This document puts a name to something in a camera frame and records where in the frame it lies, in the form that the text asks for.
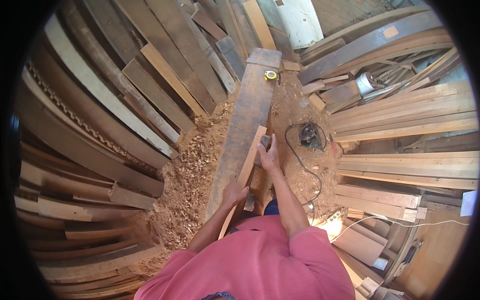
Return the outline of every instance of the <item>yellow tape measure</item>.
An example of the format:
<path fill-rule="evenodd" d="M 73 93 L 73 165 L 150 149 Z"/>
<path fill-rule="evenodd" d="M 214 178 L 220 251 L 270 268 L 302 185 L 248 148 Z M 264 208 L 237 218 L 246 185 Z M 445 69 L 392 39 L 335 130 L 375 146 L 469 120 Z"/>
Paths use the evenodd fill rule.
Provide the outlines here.
<path fill-rule="evenodd" d="M 265 80 L 267 81 L 276 81 L 277 73 L 275 71 L 265 71 Z"/>

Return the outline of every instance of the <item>dark wood plank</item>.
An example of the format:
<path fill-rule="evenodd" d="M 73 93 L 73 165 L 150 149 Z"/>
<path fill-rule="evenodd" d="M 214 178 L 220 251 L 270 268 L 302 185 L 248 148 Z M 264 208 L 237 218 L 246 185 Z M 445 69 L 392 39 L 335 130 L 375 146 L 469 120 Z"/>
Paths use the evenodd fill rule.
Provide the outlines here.
<path fill-rule="evenodd" d="M 25 127 L 54 150 L 105 177 L 152 195 L 162 194 L 163 183 L 110 158 L 103 149 L 95 148 L 60 121 L 54 120 L 26 86 L 19 89 L 16 101 L 16 111 Z"/>
<path fill-rule="evenodd" d="M 339 50 L 325 55 L 310 65 L 308 69 L 301 72 L 298 75 L 298 79 L 302 85 L 305 85 L 315 79 L 321 78 L 323 73 L 327 73 L 380 46 L 420 31 L 441 26 L 442 23 L 438 17 L 431 11 L 408 16 L 378 28 Z"/>
<path fill-rule="evenodd" d="M 98 28 L 125 64 L 140 56 L 140 50 L 129 35 L 110 1 L 84 0 Z"/>
<path fill-rule="evenodd" d="M 194 123 L 155 82 L 137 59 L 129 62 L 123 69 L 123 73 L 161 112 L 184 132 L 187 132 L 194 126 Z"/>
<path fill-rule="evenodd" d="M 220 50 L 223 58 L 227 61 L 228 66 L 232 69 L 235 77 L 238 81 L 242 81 L 243 73 L 245 72 L 245 59 L 240 55 L 239 50 L 233 39 L 230 36 L 226 36 L 223 39 L 215 43 Z"/>
<path fill-rule="evenodd" d="M 211 114 L 216 107 L 215 102 L 146 3 L 143 0 L 115 1 L 147 42 L 168 62 L 198 103 Z"/>
<path fill-rule="evenodd" d="M 280 66 L 281 52 L 256 48 L 251 57 L 267 60 Z M 270 104 L 276 83 L 264 79 L 265 66 L 248 64 L 239 95 L 233 109 L 228 126 L 225 149 L 218 162 L 214 185 L 208 201 L 205 219 L 207 220 L 217 210 L 221 202 L 223 188 L 230 176 L 240 174 L 243 163 L 250 149 L 252 136 L 258 126 L 264 126 L 270 111 Z"/>
<path fill-rule="evenodd" d="M 176 2 L 155 0 L 146 0 L 146 2 L 215 103 L 220 104 L 225 101 L 227 93 L 200 49 Z"/>

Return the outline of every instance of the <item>light wood plank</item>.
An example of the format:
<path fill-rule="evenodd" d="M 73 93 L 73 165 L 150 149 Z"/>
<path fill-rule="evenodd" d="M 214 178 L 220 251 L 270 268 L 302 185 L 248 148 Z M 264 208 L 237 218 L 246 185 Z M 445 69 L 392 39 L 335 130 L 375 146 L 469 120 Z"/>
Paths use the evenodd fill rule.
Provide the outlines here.
<path fill-rule="evenodd" d="M 132 114 L 97 77 L 68 39 L 55 15 L 45 25 L 45 33 L 69 70 L 107 109 L 162 153 L 173 154 L 170 146 Z"/>
<path fill-rule="evenodd" d="M 245 11 L 250 19 L 250 23 L 258 36 L 262 48 L 276 50 L 275 43 L 273 42 L 272 35 L 268 29 L 264 15 L 258 6 L 256 0 L 250 0 L 243 4 Z"/>

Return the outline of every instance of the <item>sawdust floor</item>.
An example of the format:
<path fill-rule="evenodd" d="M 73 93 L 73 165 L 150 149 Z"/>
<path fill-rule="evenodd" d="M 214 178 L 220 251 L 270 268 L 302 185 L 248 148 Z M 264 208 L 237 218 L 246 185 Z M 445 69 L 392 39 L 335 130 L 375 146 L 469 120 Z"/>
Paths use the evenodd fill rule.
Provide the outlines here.
<path fill-rule="evenodd" d="M 333 132 L 325 112 L 318 112 L 310 104 L 306 108 L 300 106 L 304 98 L 300 87 L 296 72 L 282 73 L 281 84 L 274 92 L 267 134 L 277 135 L 281 167 L 300 202 L 307 203 L 319 194 L 318 199 L 313 201 L 313 224 L 316 225 L 338 210 L 333 199 L 340 179 L 336 167 L 342 149 L 336 145 L 334 155 L 328 142 L 324 152 L 302 147 L 298 137 L 300 127 L 294 127 L 288 132 L 287 139 L 305 167 L 320 177 L 321 185 L 300 166 L 285 142 L 286 128 L 311 119 L 323 128 L 327 136 Z M 181 155 L 162 169 L 165 189 L 155 202 L 155 209 L 140 212 L 132 218 L 136 224 L 135 236 L 141 237 L 144 243 L 164 247 L 160 254 L 131 265 L 132 271 L 145 276 L 157 274 L 170 254 L 185 248 L 201 227 L 238 90 L 234 95 L 229 94 L 225 103 L 217 106 L 209 120 L 196 120 L 196 126 L 180 137 L 177 146 Z M 255 168 L 254 172 L 251 191 L 266 205 L 272 199 L 271 180 L 261 168 Z M 313 211 L 306 205 L 304 207 L 312 221 Z"/>

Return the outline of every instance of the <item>wooden beam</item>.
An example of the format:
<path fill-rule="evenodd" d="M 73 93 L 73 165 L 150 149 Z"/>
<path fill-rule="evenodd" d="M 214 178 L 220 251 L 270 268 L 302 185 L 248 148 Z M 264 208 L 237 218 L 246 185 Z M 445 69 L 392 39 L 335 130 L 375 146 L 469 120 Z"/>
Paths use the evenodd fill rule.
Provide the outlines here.
<path fill-rule="evenodd" d="M 262 48 L 276 50 L 272 35 L 265 22 L 264 16 L 256 0 L 250 0 L 243 4 L 245 11 L 250 19 L 253 29 L 257 33 Z"/>
<path fill-rule="evenodd" d="M 139 136 L 148 139 L 165 155 L 172 155 L 170 146 L 129 111 L 97 77 L 68 39 L 56 15 L 45 25 L 45 33 L 65 65 L 97 100 Z"/>
<path fill-rule="evenodd" d="M 250 177 L 250 173 L 253 169 L 253 161 L 255 160 L 255 156 L 257 154 L 257 144 L 260 142 L 262 135 L 266 133 L 266 127 L 258 126 L 257 132 L 253 137 L 250 149 L 248 150 L 247 158 L 245 159 L 243 167 L 241 168 L 240 174 L 237 178 L 237 183 L 239 184 L 241 189 L 243 189 L 247 185 L 248 178 Z M 218 236 L 219 239 L 225 236 L 227 229 L 230 225 L 232 226 L 236 222 L 238 222 L 244 206 L 245 203 L 238 204 L 228 213 L 227 218 L 223 223 L 222 230 L 220 231 L 220 235 Z"/>
<path fill-rule="evenodd" d="M 74 279 L 120 269 L 162 251 L 163 246 L 136 246 L 114 253 L 67 262 L 39 263 L 39 268 L 46 280 Z"/>
<path fill-rule="evenodd" d="M 270 64 L 275 63 L 279 67 L 281 52 L 256 48 L 251 57 L 267 60 Z M 278 67 L 269 67 L 269 69 L 277 72 Z M 223 188 L 228 184 L 230 176 L 236 176 L 240 173 L 252 137 L 255 135 L 258 126 L 266 124 L 276 83 L 266 81 L 264 71 L 265 66 L 251 63 L 245 69 L 245 75 L 226 134 L 226 148 L 218 162 L 218 169 L 205 215 L 206 220 L 220 205 Z"/>
<path fill-rule="evenodd" d="M 152 195 L 131 191 L 125 187 L 119 186 L 118 182 L 113 184 L 110 191 L 108 191 L 108 196 L 110 197 L 110 201 L 115 203 L 138 207 L 141 209 L 154 209 L 153 203 L 155 202 L 155 199 L 152 197 Z"/>
<path fill-rule="evenodd" d="M 196 42 L 176 2 L 155 0 L 146 0 L 146 2 L 215 103 L 221 104 L 225 101 L 227 94 Z"/>
<path fill-rule="evenodd" d="M 158 55 L 168 63 L 192 96 L 207 113 L 211 114 L 216 107 L 215 102 L 147 4 L 142 0 L 115 0 L 115 2 L 147 42 L 158 51 Z"/>
<path fill-rule="evenodd" d="M 194 123 L 173 102 L 170 96 L 155 82 L 155 79 L 143 68 L 137 59 L 130 61 L 123 69 L 130 81 L 183 132 L 188 132 Z M 196 110 L 202 109 L 198 104 Z"/>

